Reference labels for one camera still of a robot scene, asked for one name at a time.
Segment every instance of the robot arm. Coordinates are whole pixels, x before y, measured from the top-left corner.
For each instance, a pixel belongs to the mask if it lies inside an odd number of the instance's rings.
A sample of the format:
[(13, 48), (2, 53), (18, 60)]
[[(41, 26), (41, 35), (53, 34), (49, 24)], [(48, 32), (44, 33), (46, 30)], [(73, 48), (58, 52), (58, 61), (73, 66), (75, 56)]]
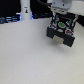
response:
[(52, 0), (52, 3), (46, 4), (40, 0), (38, 2), (49, 6), (54, 13), (52, 21), (47, 27), (47, 36), (60, 44), (72, 47), (75, 40), (74, 27), (78, 15), (84, 15), (84, 3), (72, 0)]

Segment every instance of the wire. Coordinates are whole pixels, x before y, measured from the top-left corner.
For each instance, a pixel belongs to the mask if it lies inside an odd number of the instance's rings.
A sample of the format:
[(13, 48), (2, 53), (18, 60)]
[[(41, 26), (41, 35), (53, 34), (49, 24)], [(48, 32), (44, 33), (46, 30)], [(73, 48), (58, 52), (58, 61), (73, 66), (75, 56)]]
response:
[(52, 3), (44, 3), (44, 2), (41, 2), (40, 0), (37, 0), (40, 4), (42, 5), (45, 5), (45, 6), (48, 6), (48, 7), (51, 7)]

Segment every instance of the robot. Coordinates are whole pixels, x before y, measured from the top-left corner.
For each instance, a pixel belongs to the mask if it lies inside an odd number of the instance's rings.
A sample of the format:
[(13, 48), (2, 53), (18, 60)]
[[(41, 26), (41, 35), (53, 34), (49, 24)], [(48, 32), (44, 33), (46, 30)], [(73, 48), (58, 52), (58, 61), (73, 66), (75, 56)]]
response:
[[(75, 6), (72, 5), (74, 4), (74, 2), (72, 3), (72, 0), (48, 0), (47, 3), (43, 3), (40, 0), (37, 1), (40, 4), (49, 7), (53, 13), (52, 20), (47, 27), (46, 36), (52, 38), (57, 43), (72, 47), (75, 40), (74, 27), (76, 21), (78, 16), (83, 15), (84, 13), (78, 13), (78, 11), (74, 12)], [(30, 0), (21, 0), (21, 9), (22, 20), (32, 18)]]
[(53, 12), (52, 21), (47, 27), (47, 37), (52, 38), (57, 43), (72, 47), (75, 40), (74, 27), (78, 19), (78, 15), (68, 13), (72, 0), (52, 0), (52, 3), (37, 1), (48, 6)]

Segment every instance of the small robot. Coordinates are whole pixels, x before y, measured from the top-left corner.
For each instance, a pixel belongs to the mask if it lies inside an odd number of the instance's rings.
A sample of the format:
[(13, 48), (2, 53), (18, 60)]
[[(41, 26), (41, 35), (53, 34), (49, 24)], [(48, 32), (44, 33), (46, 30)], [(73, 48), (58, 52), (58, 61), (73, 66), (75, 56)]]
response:
[(72, 47), (75, 40), (74, 27), (78, 19), (78, 15), (68, 13), (72, 0), (52, 0), (51, 3), (37, 1), (48, 6), (53, 13), (46, 35), (57, 43)]

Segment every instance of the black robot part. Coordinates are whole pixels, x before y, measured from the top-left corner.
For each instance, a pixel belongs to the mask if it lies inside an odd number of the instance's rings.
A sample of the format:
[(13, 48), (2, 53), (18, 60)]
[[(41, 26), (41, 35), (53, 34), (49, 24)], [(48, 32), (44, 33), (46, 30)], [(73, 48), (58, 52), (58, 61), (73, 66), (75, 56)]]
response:
[(63, 44), (72, 47), (75, 40), (74, 27), (77, 18), (78, 16), (75, 14), (61, 15), (57, 13), (54, 19), (52, 17), (52, 21), (47, 27), (47, 36), (53, 39), (56, 35), (64, 40)]

